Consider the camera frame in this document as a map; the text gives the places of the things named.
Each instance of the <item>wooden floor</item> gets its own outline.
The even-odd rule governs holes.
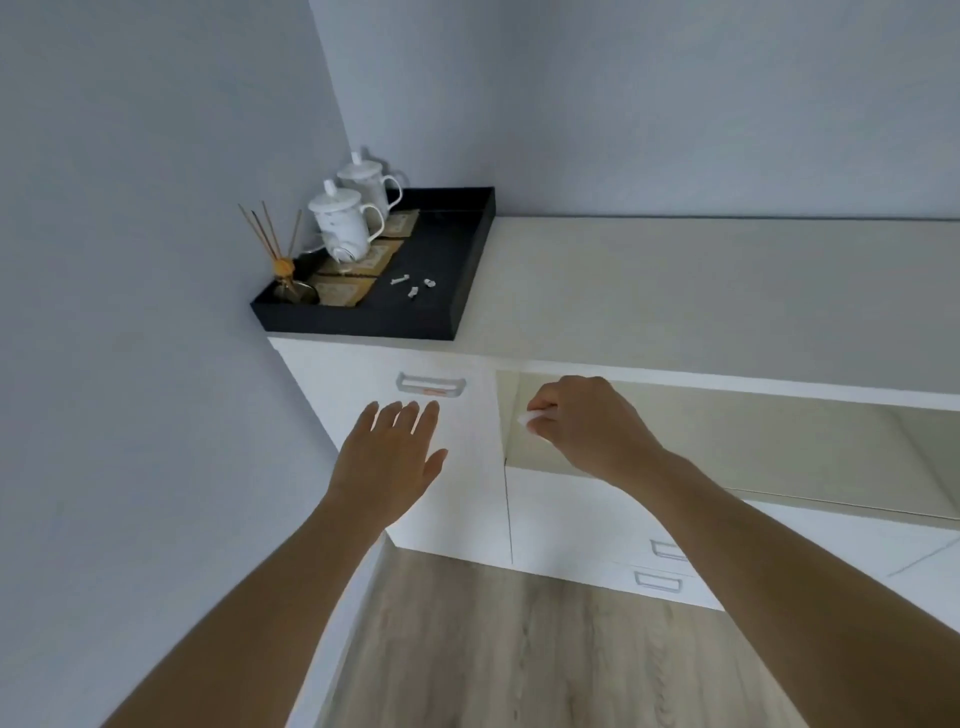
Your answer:
[[[396,549],[326,728],[802,728],[722,612]]]

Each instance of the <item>mug handle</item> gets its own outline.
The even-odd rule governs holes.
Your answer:
[[[368,207],[369,207],[370,209],[375,209],[375,210],[376,210],[376,214],[378,214],[378,215],[380,216],[380,230],[378,230],[378,231],[375,232],[373,235],[371,235],[370,237],[367,238],[367,242],[369,243],[369,242],[372,242],[373,239],[374,239],[377,235],[379,235],[381,232],[383,232],[385,229],[387,229],[387,221],[383,219],[383,213],[380,212],[380,208],[377,207],[376,205],[372,205],[371,203],[366,203],[365,205],[361,205],[361,206],[360,206],[360,213],[363,214],[363,211],[364,211],[365,209],[367,209]]]
[[[393,209],[396,207],[396,203],[403,199],[403,187],[400,186],[400,180],[393,175],[384,175],[383,181],[386,182],[387,180],[393,180],[396,185],[396,191],[400,193],[393,202],[387,204],[387,209]]]

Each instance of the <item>metal handle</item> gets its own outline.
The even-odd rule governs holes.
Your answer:
[[[653,573],[644,573],[643,571],[634,571],[636,584],[647,589],[659,589],[661,592],[670,592],[679,594],[684,588],[682,579],[671,579],[668,576],[657,576]]]
[[[684,553],[680,551],[680,548],[676,544],[668,544],[666,541],[654,541],[650,539],[650,546],[654,550],[654,554],[659,556],[661,559],[673,559],[674,561],[686,561],[690,560],[684,556]]]
[[[396,378],[396,388],[401,392],[426,397],[460,397],[466,386],[466,379],[435,379],[429,376],[408,376],[403,372]]]

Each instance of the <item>white wall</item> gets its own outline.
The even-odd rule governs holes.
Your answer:
[[[311,0],[350,143],[511,214],[960,215],[951,0]]]
[[[324,491],[236,204],[289,234],[347,139],[306,0],[6,2],[0,90],[0,725],[96,726]]]

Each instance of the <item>right hand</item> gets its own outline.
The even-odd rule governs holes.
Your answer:
[[[671,457],[636,410],[600,376],[564,376],[544,384],[527,410],[556,407],[527,429],[548,440],[574,468],[623,488]]]

